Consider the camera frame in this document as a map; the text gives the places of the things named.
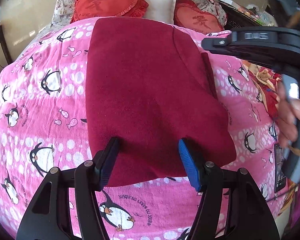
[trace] penguin foot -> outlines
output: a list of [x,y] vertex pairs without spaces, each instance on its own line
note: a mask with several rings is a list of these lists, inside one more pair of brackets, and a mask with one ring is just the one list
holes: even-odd
[[123,231],[123,229],[122,229],[122,226],[121,226],[121,225],[118,225],[118,226],[115,228],[115,230],[116,230],[117,232]]
[[131,221],[131,222],[135,222],[135,220],[134,220],[134,218],[133,217],[128,217],[128,219],[127,219],[128,221]]

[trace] maroon fabric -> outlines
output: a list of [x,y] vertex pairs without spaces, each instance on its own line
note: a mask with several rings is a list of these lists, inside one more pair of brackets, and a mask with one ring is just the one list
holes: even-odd
[[219,166],[236,158],[209,58],[170,25],[125,17],[96,22],[86,110],[92,153],[111,136],[121,138],[109,187],[186,176],[178,154],[182,137],[198,143],[204,158]]

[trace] silver bolt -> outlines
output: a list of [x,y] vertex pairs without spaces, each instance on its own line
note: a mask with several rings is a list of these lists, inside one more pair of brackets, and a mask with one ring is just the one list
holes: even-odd
[[209,168],[212,168],[214,166],[214,163],[211,162],[211,161],[207,161],[206,166],[209,167]]
[[90,167],[92,164],[93,164],[93,161],[91,161],[91,160],[84,162],[84,166],[86,166],[86,167]]
[[50,172],[52,173],[52,174],[55,174],[55,173],[57,173],[58,172],[58,167],[53,167],[53,168],[51,168],[51,170],[50,170]]
[[243,175],[246,175],[246,174],[248,174],[248,171],[245,168],[241,168],[240,173],[243,174]]

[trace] smartphone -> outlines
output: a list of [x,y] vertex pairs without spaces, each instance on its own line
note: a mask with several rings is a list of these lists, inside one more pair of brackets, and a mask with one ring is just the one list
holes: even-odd
[[287,177],[283,174],[281,167],[283,163],[282,148],[278,143],[274,145],[274,159],[275,159],[275,186],[274,193],[282,190],[286,186]]

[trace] pink bedsheet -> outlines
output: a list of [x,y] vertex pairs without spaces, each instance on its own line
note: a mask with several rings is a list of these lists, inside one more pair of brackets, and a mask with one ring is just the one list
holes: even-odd
[[[90,36],[97,20],[78,21],[49,33],[0,74],[0,222],[13,237],[49,169],[75,168],[92,158],[85,122],[85,75]],[[188,33],[203,51],[201,40],[207,36],[176,28]],[[237,159],[224,168],[247,168],[263,196],[272,198],[274,129],[278,129],[258,102],[258,90],[252,81],[238,72],[240,60],[212,54],[209,57],[218,98],[229,114],[228,129],[237,152]],[[185,239],[201,196],[187,177],[174,179],[106,187],[108,197],[97,192],[110,238]],[[269,202],[274,217],[283,198]],[[227,195],[223,200],[218,228],[223,228],[226,222]],[[107,216],[105,207],[110,201],[128,214],[112,210],[112,217]],[[73,231],[80,236],[73,190],[70,202]],[[122,221],[128,215],[132,220]]]

